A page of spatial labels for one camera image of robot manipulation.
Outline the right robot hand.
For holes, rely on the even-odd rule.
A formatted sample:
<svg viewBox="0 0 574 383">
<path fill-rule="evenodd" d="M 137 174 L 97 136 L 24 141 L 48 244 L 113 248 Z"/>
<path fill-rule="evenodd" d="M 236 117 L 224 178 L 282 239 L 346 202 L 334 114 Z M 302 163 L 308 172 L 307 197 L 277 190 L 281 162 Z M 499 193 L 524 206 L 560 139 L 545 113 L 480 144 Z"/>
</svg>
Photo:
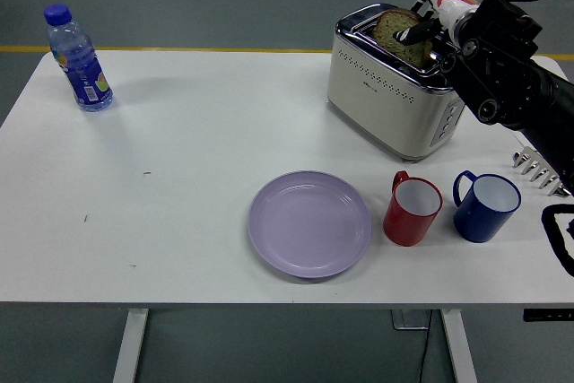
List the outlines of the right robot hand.
<svg viewBox="0 0 574 383">
<path fill-rule="evenodd" d="M 417 0 L 411 11 L 416 13 L 425 4 L 429 5 L 429 9 L 422 22 L 396 31 L 393 38 L 404 46 L 411 46 L 430 40 L 445 31 L 450 41 L 460 48 L 462 29 L 480 4 L 476 0 Z"/>
</svg>

